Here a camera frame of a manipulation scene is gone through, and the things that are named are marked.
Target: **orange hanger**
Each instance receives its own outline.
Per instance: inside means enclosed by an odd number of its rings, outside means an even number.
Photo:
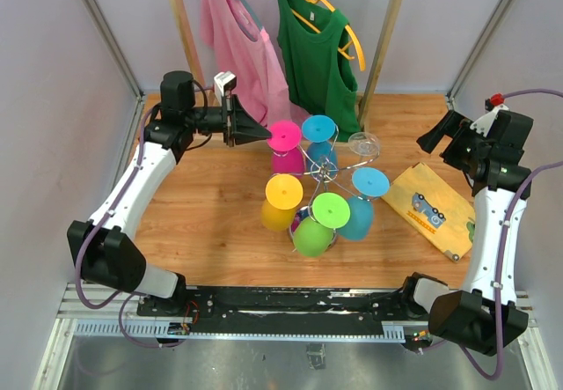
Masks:
[[[330,11],[336,10],[327,0],[305,0],[305,1],[307,1],[308,3],[313,3],[313,4],[316,4],[320,1],[322,4],[325,5],[325,7],[328,10],[330,10]],[[296,16],[296,18],[298,18],[303,23],[305,23],[314,32],[320,33],[320,30],[316,26],[314,26],[309,20],[307,20],[306,18],[301,16],[297,11],[291,9],[291,12]],[[355,36],[355,33],[352,30],[352,28],[350,27],[350,25],[346,25],[346,32],[348,32],[348,35],[350,36],[350,41],[343,48],[338,48],[338,51],[346,59],[354,60],[355,57],[353,57],[353,56],[351,56],[350,54],[347,53],[347,49],[350,47],[350,45],[354,44],[355,52],[358,55],[358,63],[360,64],[360,70],[364,71],[366,69],[366,61],[365,61],[365,58],[363,57],[363,50],[362,50],[362,46],[360,45],[360,41],[358,40],[357,36]]]

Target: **green tank top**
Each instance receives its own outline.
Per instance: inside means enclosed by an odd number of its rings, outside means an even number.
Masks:
[[[338,48],[347,43],[346,17],[340,11],[305,0],[278,0],[278,44],[285,63],[289,99],[311,114],[325,114],[338,125],[339,141],[360,131],[355,115],[358,84],[350,61]],[[321,32],[316,33],[291,11],[295,10]]]

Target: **wooden tabletop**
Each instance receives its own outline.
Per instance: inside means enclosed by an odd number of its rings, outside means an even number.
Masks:
[[[147,107],[157,101],[150,96]],[[471,200],[463,175],[439,158],[449,138],[432,155],[416,144],[445,114],[443,96],[377,95],[371,104],[369,131],[382,144],[375,168],[394,180],[423,161]],[[260,223],[272,157],[263,148],[211,145],[186,153],[139,226],[135,243],[147,260],[199,285],[396,288],[414,271],[451,287],[461,285],[469,255],[458,263],[448,260],[381,200],[375,202],[376,220],[364,241],[340,238],[318,258],[292,252],[286,232],[270,232]],[[339,162],[353,164],[357,156],[343,149]],[[305,205],[316,182],[305,177],[302,183]]]

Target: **clothes rack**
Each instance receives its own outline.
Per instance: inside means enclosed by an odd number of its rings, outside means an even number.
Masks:
[[[206,84],[201,69],[200,59],[197,55],[197,49],[195,48],[194,36],[192,35],[192,29],[187,17],[184,0],[169,1],[176,20],[176,26],[179,29],[180,38],[182,39],[182,46],[184,48],[184,53],[186,54],[187,64],[195,79],[205,86]],[[379,80],[381,69],[383,68],[384,59],[387,55],[387,49],[389,48],[389,42],[391,41],[393,29],[395,28],[395,23],[398,17],[398,11],[402,2],[403,0],[389,0],[389,3],[387,4],[384,24],[377,41],[376,53],[374,54],[371,67],[369,69],[368,83],[366,84],[363,94],[358,94],[356,99],[356,104],[358,106],[358,122],[360,123],[360,127],[362,129],[365,129],[365,122],[368,118],[369,101],[376,90],[377,81]]]

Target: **gray wall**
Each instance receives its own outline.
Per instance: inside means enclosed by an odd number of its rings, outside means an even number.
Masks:
[[[497,33],[456,98],[458,109],[477,117],[496,92],[546,87],[563,91],[563,0],[515,0]],[[563,99],[523,96],[508,106],[534,119],[523,166],[535,168],[563,159]],[[536,312],[559,385],[563,334],[563,169],[541,173],[532,184],[518,239],[515,279]]]
[[[168,70],[187,69],[168,0],[98,0],[129,64],[146,90],[156,90]],[[276,0],[247,0],[273,38]],[[362,43],[368,78],[388,0],[329,0],[350,20]],[[445,92],[461,69],[498,0],[404,0],[379,92]],[[199,39],[200,0],[184,0],[206,79],[216,73],[213,52]]]
[[[81,0],[0,0],[1,388],[31,388],[134,98]]]

